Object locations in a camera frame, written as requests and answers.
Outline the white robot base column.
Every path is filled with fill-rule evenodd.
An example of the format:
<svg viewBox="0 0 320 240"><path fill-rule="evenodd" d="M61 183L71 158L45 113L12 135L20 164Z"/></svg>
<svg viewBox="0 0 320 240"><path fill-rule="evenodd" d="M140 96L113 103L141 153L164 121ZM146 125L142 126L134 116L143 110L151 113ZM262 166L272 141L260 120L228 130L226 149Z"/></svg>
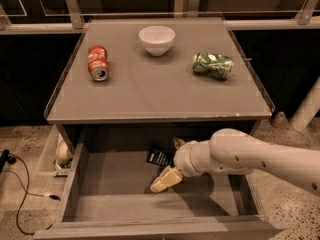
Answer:
<svg viewBox="0 0 320 240"><path fill-rule="evenodd" d="M298 131L303 132L309 125L311 120L320 110L320 77L317 78L316 82L301 102L297 111L289 120L290 126Z"/></svg>

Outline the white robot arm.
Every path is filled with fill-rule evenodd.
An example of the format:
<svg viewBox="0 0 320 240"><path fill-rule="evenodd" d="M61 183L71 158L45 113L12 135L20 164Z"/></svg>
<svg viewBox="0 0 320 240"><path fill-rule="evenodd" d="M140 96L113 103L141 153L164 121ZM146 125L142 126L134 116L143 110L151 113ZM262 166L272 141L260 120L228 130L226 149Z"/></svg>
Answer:
<svg viewBox="0 0 320 240"><path fill-rule="evenodd" d="M244 175L257 169L314 195L320 195L320 152L258 140L239 130L224 128L206 141L179 147L173 164L153 181L150 190L162 192L204 173Z"/></svg>

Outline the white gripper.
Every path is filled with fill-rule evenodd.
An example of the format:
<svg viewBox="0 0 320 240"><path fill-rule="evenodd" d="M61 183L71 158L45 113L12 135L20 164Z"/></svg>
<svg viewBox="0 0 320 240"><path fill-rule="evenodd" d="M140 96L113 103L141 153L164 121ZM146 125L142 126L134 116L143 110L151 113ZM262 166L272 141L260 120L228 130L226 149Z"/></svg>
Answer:
<svg viewBox="0 0 320 240"><path fill-rule="evenodd" d="M190 141L185 143L181 138L174 137L173 143L178 149L174 156L176 168L167 166L152 182L153 193L162 192L182 181L183 176L195 177L211 170L211 154L208 141Z"/></svg>

